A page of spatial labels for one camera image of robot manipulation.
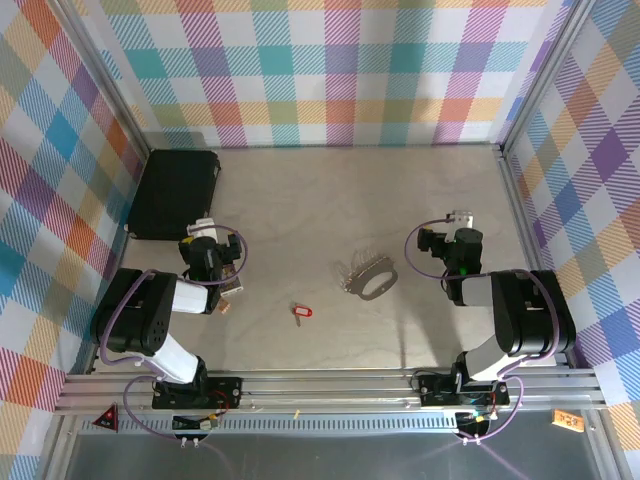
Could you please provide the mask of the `aluminium rail beam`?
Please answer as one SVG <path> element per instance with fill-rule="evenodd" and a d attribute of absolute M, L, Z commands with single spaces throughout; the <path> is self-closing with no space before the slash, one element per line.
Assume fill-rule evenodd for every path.
<path fill-rule="evenodd" d="M 212 377 L 242 379 L 241 400 L 231 413 L 380 413 L 420 410 L 589 410 L 605 406 L 595 373 L 567 366 L 526 367 L 505 383 L 507 406 L 427 406 L 416 392 L 420 375 L 408 369 L 214 371 Z M 58 415 L 99 414 L 113 403 L 135 413 L 190 414 L 205 410 L 154 410 L 153 385 L 134 372 L 98 372 L 67 377 L 55 407 Z"/>

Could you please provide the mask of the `aluminium frame post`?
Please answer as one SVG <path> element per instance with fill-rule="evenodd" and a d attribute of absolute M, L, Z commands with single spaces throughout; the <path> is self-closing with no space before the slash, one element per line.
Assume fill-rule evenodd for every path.
<path fill-rule="evenodd" d="M 532 121 L 535 110 L 556 78 L 595 2 L 596 0 L 562 1 L 558 14 L 547 31 L 549 40 L 541 43 L 531 64 L 531 67 L 537 68 L 535 76 L 530 71 L 528 80 L 522 83 L 525 90 L 515 99 L 513 114 L 506 120 L 503 132 L 497 140 L 504 158 L 511 154 L 514 145 Z"/>
<path fill-rule="evenodd" d="M 85 28 L 72 0 L 51 0 L 51 4 L 55 4 L 58 8 L 59 17 L 64 23 L 64 28 L 70 35 L 72 43 L 87 64 L 87 69 L 96 81 L 96 85 L 106 93 L 107 99 L 113 107 L 114 115 L 130 135 L 136 151 L 143 159 L 146 159 L 150 153 L 149 144 L 139 128 L 133 112 L 118 89 L 100 51 Z"/>

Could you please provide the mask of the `red triangle sign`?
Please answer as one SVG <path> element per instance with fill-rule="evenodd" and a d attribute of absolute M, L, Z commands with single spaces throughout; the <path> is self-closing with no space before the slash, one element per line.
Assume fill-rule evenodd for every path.
<path fill-rule="evenodd" d="M 118 404 L 111 404 L 92 424 L 96 427 L 117 432 L 119 429 Z"/>

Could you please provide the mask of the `aluminium side rail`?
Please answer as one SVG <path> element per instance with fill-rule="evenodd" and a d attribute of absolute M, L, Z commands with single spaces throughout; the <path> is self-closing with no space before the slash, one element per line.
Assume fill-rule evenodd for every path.
<path fill-rule="evenodd" d="M 495 154 L 526 264 L 531 270 L 542 269 L 544 261 L 510 164 L 500 147 L 496 148 Z"/>

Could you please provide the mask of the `wired power connector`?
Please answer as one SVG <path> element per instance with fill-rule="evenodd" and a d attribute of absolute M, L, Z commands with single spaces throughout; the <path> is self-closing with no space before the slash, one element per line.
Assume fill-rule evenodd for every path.
<path fill-rule="evenodd" d="M 215 413 L 208 414 L 206 416 L 183 416 L 174 415 L 172 417 L 172 429 L 179 430 L 198 430 L 198 431 L 210 431 L 217 428 L 219 425 L 220 416 Z"/>
<path fill-rule="evenodd" d="M 496 419 L 495 413 L 457 413 L 456 425 L 460 435 L 483 436 L 489 432 L 492 421 Z"/>

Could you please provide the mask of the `black hard case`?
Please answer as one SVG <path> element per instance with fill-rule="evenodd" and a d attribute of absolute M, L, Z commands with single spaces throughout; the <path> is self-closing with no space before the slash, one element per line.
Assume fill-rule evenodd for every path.
<path fill-rule="evenodd" d="M 152 151 L 126 221 L 129 235 L 158 241 L 184 238 L 188 226 L 209 215 L 220 170 L 213 151 Z"/>

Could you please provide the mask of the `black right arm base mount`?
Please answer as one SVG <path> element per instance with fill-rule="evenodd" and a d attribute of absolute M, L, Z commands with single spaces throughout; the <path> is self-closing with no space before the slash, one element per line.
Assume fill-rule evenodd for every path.
<path fill-rule="evenodd" d="M 468 382 L 443 375 L 420 375 L 416 392 L 421 405 L 427 406 L 507 406 L 508 387 L 504 382 Z"/>

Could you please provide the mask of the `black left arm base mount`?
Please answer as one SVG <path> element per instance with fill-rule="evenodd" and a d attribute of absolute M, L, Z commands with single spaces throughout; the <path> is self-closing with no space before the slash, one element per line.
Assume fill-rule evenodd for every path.
<path fill-rule="evenodd" d="M 154 410 L 237 409 L 241 400 L 242 379 L 207 377 L 190 384 L 156 382 L 153 386 Z"/>

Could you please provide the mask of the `playing card deck box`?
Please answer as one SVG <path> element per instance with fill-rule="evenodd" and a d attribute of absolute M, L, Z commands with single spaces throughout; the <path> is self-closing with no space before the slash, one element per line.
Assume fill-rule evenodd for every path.
<path fill-rule="evenodd" d="M 230 282 L 226 282 L 220 286 L 220 293 L 222 297 L 239 293 L 243 290 L 243 285 L 236 273 L 234 264 L 228 264 L 223 267 L 223 276 L 224 278 L 234 276 L 234 278 Z"/>

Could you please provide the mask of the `orange paper tag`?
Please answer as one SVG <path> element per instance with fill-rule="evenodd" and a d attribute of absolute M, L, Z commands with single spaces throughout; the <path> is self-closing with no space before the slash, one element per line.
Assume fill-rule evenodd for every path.
<path fill-rule="evenodd" d="M 582 416 L 559 409 L 553 411 L 552 424 L 576 433 L 585 431 L 585 421 Z"/>

